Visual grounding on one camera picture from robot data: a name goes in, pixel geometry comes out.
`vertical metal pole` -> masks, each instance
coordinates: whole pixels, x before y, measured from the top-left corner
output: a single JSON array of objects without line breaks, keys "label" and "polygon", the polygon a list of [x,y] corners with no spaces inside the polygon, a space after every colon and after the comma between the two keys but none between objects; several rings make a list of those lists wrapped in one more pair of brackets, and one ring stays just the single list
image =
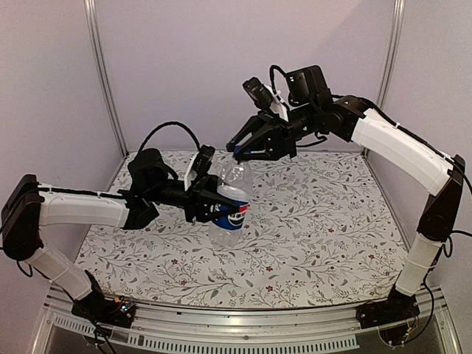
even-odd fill
[{"label": "vertical metal pole", "polygon": [[108,80],[108,74],[106,71],[105,58],[103,57],[103,49],[100,41],[100,34],[98,31],[97,12],[95,10],[94,0],[84,0],[86,17],[88,24],[88,33],[90,35],[91,46],[94,53],[95,64],[97,65],[97,73],[100,79],[100,85],[102,87],[103,99],[108,112],[108,118],[110,119],[111,128],[113,130],[115,139],[118,144],[118,148],[123,158],[128,155],[128,148],[126,147],[125,137],[119,118],[117,114],[117,108],[111,93],[110,82]]},{"label": "vertical metal pole", "polygon": [[[401,27],[403,24],[403,12],[405,10],[405,0],[395,0],[393,9],[392,29],[390,31],[389,48],[387,49],[385,66],[383,67],[381,87],[377,94],[377,106],[382,109],[385,106],[386,96],[389,93],[392,81],[395,59],[397,58],[398,44],[400,43]],[[362,154],[368,158],[370,151],[364,149]]]}]

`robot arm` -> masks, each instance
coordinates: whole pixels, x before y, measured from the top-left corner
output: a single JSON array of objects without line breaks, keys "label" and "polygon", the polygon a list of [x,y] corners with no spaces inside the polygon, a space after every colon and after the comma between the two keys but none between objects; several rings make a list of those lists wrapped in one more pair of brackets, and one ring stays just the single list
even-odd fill
[{"label": "robot arm", "polygon": [[236,159],[277,160],[286,155],[294,157],[296,142],[304,136],[333,133],[380,154],[417,180],[429,197],[406,264],[388,299],[362,305],[358,319],[362,327],[372,327],[416,316],[419,310],[414,294],[435,266],[454,226],[462,194],[464,160],[425,145],[368,100],[344,96],[333,101],[318,66],[284,76],[290,91],[288,100],[296,106],[287,112],[288,119],[282,119],[271,108],[277,104],[278,110],[285,109],[277,102],[277,95],[253,77],[243,87],[261,111],[228,143],[227,150],[234,151],[236,144],[242,142]]},{"label": "robot arm", "polygon": [[[1,211],[3,250],[57,283],[74,300],[72,313],[93,322],[130,327],[133,302],[106,299],[97,281],[40,237],[41,226],[59,223],[98,224],[142,229],[159,216],[155,204],[185,211],[189,222],[206,222],[239,211],[239,206],[216,193],[218,177],[207,172],[215,149],[203,146],[179,181],[156,149],[140,152],[130,162],[130,190],[118,193],[67,190],[24,176]],[[216,204],[227,211],[213,211]]]}]

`leaf pattern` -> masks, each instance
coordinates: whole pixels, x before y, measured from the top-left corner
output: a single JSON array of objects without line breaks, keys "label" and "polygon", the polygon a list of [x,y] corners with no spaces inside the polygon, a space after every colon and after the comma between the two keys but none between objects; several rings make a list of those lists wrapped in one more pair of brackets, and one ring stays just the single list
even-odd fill
[{"label": "leaf pattern", "polygon": [[[162,155],[182,178],[193,154]],[[230,158],[216,153],[210,172]],[[212,249],[207,224],[159,205],[142,230],[91,227],[77,264],[105,292],[183,305],[295,308],[388,294],[406,250],[358,153],[300,153],[251,168],[250,209],[232,250]],[[111,191],[130,185],[124,167]]]}]

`metal frame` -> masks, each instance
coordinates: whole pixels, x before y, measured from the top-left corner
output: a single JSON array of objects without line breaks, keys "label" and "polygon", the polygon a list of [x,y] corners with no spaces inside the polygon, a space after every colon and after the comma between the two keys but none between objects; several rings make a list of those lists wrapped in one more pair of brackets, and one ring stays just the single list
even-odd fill
[{"label": "metal frame", "polygon": [[119,151],[123,158],[128,155],[128,148],[126,146],[125,137],[119,122],[117,107],[111,93],[110,82],[105,65],[105,58],[103,56],[102,43],[100,41],[100,34],[98,31],[97,11],[95,9],[95,0],[84,0],[88,33],[90,35],[91,46],[94,53],[95,64],[97,65],[97,73],[100,79],[100,86],[103,92],[103,99],[105,100],[108,118],[110,119],[111,128],[117,141]]},{"label": "metal frame", "polygon": [[[439,287],[432,290],[435,316],[446,352],[461,354],[443,293]],[[417,302],[424,323],[431,310],[430,295],[425,289],[418,292]],[[357,334],[378,330],[376,327],[360,328],[355,319],[357,305],[232,310],[138,302],[133,327],[129,330],[110,327],[113,329],[111,342],[159,353],[267,354],[285,353],[285,349],[293,354],[335,353],[358,347]],[[41,329],[32,351],[34,354],[45,353],[52,326],[93,336],[91,325],[71,315],[71,307],[67,295],[53,285],[44,304]],[[310,351],[312,345],[318,349]]]}]

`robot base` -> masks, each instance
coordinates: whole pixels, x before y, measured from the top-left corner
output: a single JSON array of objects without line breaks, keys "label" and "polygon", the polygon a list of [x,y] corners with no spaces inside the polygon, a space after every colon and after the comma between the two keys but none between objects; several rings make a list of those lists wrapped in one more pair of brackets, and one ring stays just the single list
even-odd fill
[{"label": "robot base", "polygon": [[405,296],[393,288],[386,300],[357,307],[355,317],[364,329],[405,321],[419,314],[416,297]]},{"label": "robot base", "polygon": [[106,323],[117,327],[130,328],[136,313],[135,302],[120,296],[106,299],[93,275],[86,271],[91,281],[92,292],[72,306],[72,314],[88,319],[93,324]]}]

